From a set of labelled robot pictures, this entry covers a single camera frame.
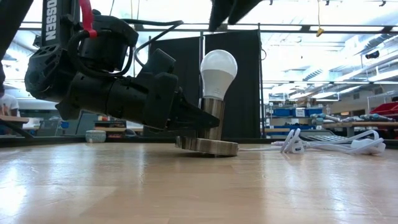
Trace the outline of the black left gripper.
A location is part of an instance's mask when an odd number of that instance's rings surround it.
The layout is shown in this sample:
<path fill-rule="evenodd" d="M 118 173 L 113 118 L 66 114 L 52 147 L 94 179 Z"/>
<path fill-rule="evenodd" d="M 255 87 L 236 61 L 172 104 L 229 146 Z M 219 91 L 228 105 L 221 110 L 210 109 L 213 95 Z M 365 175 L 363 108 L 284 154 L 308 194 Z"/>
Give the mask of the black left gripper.
<path fill-rule="evenodd" d="M 155 129 L 210 129 L 220 119 L 177 93 L 178 78 L 169 73 L 117 79 L 108 95 L 107 114 Z"/>

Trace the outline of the brass lamp base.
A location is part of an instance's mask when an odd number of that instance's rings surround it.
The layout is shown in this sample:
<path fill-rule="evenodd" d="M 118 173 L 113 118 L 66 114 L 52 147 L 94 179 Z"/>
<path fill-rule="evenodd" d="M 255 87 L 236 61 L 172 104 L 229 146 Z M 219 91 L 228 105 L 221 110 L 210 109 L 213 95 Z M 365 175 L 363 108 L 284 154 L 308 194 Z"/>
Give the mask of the brass lamp base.
<path fill-rule="evenodd" d="M 218 118 L 220 120 L 219 126 L 199 131 L 194 137 L 177 136 L 175 146 L 215 156 L 237 156 L 239 144 L 221 140 L 225 102 L 216 98 L 203 98 L 201 108 L 203 111 Z"/>

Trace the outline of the white light bulb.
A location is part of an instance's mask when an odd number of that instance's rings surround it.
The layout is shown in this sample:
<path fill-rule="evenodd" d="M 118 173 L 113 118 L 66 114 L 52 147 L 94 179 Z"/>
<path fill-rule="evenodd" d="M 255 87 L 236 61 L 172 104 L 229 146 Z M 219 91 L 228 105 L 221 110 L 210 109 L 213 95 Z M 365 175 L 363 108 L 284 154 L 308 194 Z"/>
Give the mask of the white light bulb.
<path fill-rule="evenodd" d="M 200 66 L 203 97 L 224 100 L 237 72 L 238 65 L 231 53 L 221 49 L 208 52 Z"/>

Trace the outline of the black partition panel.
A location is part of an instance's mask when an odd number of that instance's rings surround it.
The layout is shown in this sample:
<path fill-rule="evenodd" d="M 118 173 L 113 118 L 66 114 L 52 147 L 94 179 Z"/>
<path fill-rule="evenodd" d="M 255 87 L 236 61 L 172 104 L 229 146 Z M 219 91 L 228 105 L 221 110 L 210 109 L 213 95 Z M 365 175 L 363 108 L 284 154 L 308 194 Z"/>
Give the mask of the black partition panel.
<path fill-rule="evenodd" d="M 260 78 L 259 36 L 255 30 L 210 34 L 204 38 L 205 53 L 222 49 L 237 61 L 236 78 L 224 97 L 223 140 L 259 138 Z M 199 103 L 200 93 L 200 38 L 158 40 L 151 44 L 149 53 L 161 49 L 176 60 L 174 74 L 178 76 L 186 99 Z"/>

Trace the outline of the blue storage bins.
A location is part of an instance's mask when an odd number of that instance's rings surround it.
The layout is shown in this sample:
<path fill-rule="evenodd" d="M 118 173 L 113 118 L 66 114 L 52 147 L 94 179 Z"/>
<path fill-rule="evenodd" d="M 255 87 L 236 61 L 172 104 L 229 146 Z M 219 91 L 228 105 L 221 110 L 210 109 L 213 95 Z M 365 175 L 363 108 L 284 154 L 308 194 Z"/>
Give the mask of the blue storage bins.
<path fill-rule="evenodd" d="M 305 108 L 305 109 L 277 108 L 273 110 L 272 115 L 278 117 L 291 116 L 291 117 L 303 118 L 303 117 L 309 117 L 312 114 L 321 114 L 322 112 L 323 110 L 321 108 Z"/>

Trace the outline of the small grey round bowl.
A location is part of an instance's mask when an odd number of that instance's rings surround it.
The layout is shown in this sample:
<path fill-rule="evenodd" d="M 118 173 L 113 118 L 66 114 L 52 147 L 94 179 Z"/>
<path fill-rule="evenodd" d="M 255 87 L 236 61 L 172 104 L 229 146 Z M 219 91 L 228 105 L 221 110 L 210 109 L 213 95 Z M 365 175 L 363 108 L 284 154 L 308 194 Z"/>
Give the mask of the small grey round bowl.
<path fill-rule="evenodd" d="M 88 143 L 103 143 L 106 140 L 106 132 L 101 130 L 89 130 L 85 133 Z"/>

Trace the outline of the black desk calculator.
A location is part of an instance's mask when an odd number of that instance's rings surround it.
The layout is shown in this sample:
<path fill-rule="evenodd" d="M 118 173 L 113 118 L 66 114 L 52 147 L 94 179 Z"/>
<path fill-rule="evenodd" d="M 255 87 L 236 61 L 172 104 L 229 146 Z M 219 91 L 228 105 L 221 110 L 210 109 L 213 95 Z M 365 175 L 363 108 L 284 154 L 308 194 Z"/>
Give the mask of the black desk calculator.
<path fill-rule="evenodd" d="M 347 137 L 337 136 L 337 135 L 300 135 L 300 138 L 305 141 L 321 141 L 321 142 L 342 141 L 347 139 Z"/>

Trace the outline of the wooden workbench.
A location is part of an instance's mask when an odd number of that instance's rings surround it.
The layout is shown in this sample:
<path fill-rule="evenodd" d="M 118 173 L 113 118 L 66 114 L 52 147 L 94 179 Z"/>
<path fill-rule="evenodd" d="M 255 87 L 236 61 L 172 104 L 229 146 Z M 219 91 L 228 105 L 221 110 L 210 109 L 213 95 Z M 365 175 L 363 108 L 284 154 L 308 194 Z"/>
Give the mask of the wooden workbench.
<path fill-rule="evenodd" d="M 346 128 L 347 136 L 353 137 L 355 135 L 355 127 L 377 127 L 381 129 L 398 129 L 398 122 L 379 122 L 379 121 L 354 121 L 354 122 L 340 122 L 340 123 L 326 123 L 322 124 L 325 129 L 331 128 Z"/>

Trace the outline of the red storage bin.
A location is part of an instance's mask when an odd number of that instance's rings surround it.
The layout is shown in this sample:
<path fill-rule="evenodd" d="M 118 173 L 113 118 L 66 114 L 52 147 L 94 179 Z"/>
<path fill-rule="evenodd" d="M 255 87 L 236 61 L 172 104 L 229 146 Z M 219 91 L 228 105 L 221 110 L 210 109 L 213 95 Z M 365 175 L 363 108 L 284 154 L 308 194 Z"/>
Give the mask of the red storage bin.
<path fill-rule="evenodd" d="M 398 101 L 392 103 L 383 103 L 378 107 L 374 108 L 370 112 L 371 114 L 379 114 L 379 115 L 392 115 L 398 114 Z"/>

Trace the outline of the wooden table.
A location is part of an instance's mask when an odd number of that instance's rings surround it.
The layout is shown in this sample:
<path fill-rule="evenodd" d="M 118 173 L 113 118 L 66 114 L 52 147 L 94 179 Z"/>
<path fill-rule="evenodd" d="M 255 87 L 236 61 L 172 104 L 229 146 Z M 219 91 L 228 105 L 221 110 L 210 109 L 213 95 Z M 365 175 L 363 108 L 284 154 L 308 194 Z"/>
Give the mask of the wooden table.
<path fill-rule="evenodd" d="M 0 115 L 0 125 L 10 128 L 24 138 L 30 139 L 33 138 L 33 135 L 23 130 L 23 124 L 26 124 L 28 122 L 29 118 Z"/>

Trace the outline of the person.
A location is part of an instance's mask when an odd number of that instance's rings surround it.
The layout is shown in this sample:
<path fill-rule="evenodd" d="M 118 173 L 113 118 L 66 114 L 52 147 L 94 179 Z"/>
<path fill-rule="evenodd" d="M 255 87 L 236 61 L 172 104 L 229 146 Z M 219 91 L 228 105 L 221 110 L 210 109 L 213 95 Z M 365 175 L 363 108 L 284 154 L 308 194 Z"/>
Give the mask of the person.
<path fill-rule="evenodd" d="M 17 99 L 5 93 L 3 84 L 0 84 L 0 116 L 20 116 Z"/>

